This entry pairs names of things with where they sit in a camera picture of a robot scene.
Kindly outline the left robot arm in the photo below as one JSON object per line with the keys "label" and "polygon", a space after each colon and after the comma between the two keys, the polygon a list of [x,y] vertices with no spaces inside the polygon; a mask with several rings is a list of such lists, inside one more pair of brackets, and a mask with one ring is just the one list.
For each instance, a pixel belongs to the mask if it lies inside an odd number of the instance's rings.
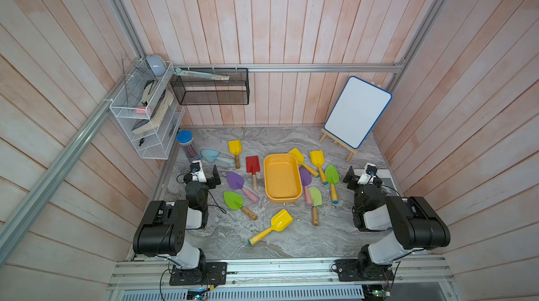
{"label": "left robot arm", "polygon": [[206,271],[203,250],[185,240],[188,230],[204,229],[209,219],[208,196],[221,184],[216,166],[210,177],[204,175],[202,163],[192,162],[184,176],[185,199],[167,202],[151,201],[133,238],[137,255],[160,257],[180,271]]}

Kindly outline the light green box on basket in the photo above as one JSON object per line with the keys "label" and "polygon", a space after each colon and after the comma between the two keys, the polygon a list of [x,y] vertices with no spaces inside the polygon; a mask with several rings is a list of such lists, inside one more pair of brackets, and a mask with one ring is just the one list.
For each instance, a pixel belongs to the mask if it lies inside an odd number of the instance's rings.
{"label": "light green box on basket", "polygon": [[174,69],[174,75],[179,76],[187,81],[229,81],[230,76],[218,75],[210,72],[199,72],[195,70],[183,70],[181,68]]}

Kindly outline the yellow scoop shovel yellow handle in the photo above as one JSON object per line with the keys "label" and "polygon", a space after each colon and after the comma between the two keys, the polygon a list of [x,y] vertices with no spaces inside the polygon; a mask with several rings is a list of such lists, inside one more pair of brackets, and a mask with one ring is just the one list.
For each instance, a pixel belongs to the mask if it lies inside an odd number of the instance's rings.
{"label": "yellow scoop shovel yellow handle", "polygon": [[305,169],[307,169],[314,177],[318,178],[320,177],[320,174],[318,171],[314,170],[310,166],[304,163],[305,157],[304,155],[299,151],[298,148],[293,148],[290,152],[290,155],[294,156],[296,158],[296,161],[299,166],[303,166]]}

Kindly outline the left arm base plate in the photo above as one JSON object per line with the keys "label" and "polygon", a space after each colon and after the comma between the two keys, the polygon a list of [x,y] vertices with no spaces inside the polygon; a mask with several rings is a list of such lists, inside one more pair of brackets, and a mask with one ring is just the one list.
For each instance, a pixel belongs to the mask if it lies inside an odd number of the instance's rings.
{"label": "left arm base plate", "polygon": [[171,286],[219,286],[226,284],[226,278],[227,263],[210,262],[200,264],[199,267],[191,270],[174,267],[169,284]]}

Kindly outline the blue lid pencil jar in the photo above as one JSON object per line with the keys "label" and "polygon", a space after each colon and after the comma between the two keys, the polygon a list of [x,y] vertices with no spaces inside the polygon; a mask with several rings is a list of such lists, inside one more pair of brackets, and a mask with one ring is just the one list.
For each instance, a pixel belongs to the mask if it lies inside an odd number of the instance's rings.
{"label": "blue lid pencil jar", "polygon": [[200,160],[201,156],[191,131],[179,131],[176,135],[176,140],[179,142],[182,149],[184,150],[186,158],[188,158],[191,162]]}

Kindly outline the green pointed shovel yellow handle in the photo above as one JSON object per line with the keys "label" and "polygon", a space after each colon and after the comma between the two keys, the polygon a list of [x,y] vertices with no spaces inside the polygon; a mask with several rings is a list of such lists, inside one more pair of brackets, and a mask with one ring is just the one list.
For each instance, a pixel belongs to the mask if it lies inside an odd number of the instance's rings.
{"label": "green pointed shovel yellow handle", "polygon": [[328,180],[328,183],[330,184],[331,202],[332,204],[337,205],[339,203],[339,199],[338,199],[338,194],[337,194],[335,185],[339,182],[339,179],[340,179],[339,173],[336,167],[330,164],[329,166],[327,166],[324,174]]}

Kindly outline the wooden easel stand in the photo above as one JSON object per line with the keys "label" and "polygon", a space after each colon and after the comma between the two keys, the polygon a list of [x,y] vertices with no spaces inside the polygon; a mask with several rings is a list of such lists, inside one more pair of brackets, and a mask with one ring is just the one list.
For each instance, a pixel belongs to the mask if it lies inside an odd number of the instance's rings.
{"label": "wooden easel stand", "polygon": [[344,147],[348,152],[348,156],[347,156],[347,159],[346,159],[346,162],[347,163],[350,163],[352,161],[352,158],[353,156],[357,155],[358,154],[358,151],[354,148],[351,148],[349,145],[347,145],[346,143],[344,143],[341,139],[339,139],[338,137],[336,137],[335,135],[329,133],[325,128],[322,128],[321,129],[321,133],[322,133],[322,136],[319,140],[319,142],[324,142],[327,138],[330,138],[334,143]]}

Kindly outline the light blue plastic shovel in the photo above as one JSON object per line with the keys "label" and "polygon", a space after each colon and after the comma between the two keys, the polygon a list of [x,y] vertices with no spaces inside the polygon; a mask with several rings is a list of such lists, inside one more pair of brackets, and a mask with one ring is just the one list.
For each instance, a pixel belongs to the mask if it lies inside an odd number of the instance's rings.
{"label": "light blue plastic shovel", "polygon": [[201,150],[201,155],[208,162],[221,162],[221,163],[224,163],[224,164],[234,164],[235,163],[233,158],[224,157],[217,150],[203,149],[203,150]]}

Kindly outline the white board blue frame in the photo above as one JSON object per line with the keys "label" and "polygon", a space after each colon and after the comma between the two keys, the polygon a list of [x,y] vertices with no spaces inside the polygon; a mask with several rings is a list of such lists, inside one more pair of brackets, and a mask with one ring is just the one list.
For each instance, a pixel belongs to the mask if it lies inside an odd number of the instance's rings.
{"label": "white board blue frame", "polygon": [[324,130],[357,149],[370,134],[392,100],[392,94],[351,76],[331,110]]}

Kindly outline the aluminium front rail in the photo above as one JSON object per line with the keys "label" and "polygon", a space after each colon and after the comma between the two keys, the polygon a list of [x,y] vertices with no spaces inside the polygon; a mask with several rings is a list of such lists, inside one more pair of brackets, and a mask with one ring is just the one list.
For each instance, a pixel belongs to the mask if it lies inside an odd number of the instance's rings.
{"label": "aluminium front rail", "polygon": [[[335,265],[336,258],[279,258],[279,259],[227,259],[227,267],[218,273],[202,278],[201,286],[222,282],[222,287],[273,287],[273,286],[325,286],[345,284],[340,276],[345,270]],[[172,265],[163,260],[137,259],[117,263],[109,280],[108,290],[149,290],[171,288],[169,270]],[[409,256],[394,264],[393,278],[385,274],[374,284],[440,282],[449,283],[456,278],[443,256]]]}

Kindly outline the red square shovel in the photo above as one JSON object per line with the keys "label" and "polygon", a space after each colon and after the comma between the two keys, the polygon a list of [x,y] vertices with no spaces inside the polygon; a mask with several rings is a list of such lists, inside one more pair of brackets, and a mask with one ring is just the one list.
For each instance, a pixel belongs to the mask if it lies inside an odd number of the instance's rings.
{"label": "red square shovel", "polygon": [[261,171],[258,156],[246,157],[246,171],[252,175],[253,189],[258,189],[257,173]]}

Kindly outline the grey round bowl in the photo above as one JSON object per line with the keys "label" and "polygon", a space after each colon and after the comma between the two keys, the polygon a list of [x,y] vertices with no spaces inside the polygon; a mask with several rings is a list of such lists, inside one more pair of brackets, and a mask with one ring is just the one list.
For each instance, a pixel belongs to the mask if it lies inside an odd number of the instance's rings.
{"label": "grey round bowl", "polygon": [[167,67],[161,56],[153,54],[146,56],[145,59],[155,77],[162,77],[165,75]]}

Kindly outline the yellow plastic storage box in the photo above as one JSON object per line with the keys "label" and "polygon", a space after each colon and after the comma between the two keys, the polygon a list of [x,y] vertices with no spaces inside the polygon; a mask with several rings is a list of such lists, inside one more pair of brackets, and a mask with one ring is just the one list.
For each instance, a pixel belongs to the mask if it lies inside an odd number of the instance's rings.
{"label": "yellow plastic storage box", "polygon": [[303,194],[299,165],[288,153],[271,154],[264,159],[265,193],[275,204],[297,201]]}

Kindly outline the large yellow plastic scoop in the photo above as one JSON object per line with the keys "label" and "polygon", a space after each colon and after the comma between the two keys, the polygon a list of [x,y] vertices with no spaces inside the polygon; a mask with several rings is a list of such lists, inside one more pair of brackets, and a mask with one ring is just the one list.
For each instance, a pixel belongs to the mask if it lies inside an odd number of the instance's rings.
{"label": "large yellow plastic scoop", "polygon": [[253,246],[254,244],[258,243],[260,240],[262,240],[264,237],[266,237],[269,233],[275,231],[275,232],[281,232],[284,229],[286,229],[291,223],[293,222],[293,218],[289,214],[289,212],[286,209],[282,209],[277,214],[275,214],[271,219],[271,226],[260,232],[259,234],[253,236],[251,239],[249,239],[248,243]]}

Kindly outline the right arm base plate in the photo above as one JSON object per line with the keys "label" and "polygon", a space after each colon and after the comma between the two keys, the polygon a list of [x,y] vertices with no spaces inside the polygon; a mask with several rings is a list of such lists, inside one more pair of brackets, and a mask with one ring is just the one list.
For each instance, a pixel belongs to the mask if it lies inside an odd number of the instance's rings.
{"label": "right arm base plate", "polygon": [[332,265],[339,281],[393,281],[394,272],[390,265],[377,265],[369,259],[340,259]]}

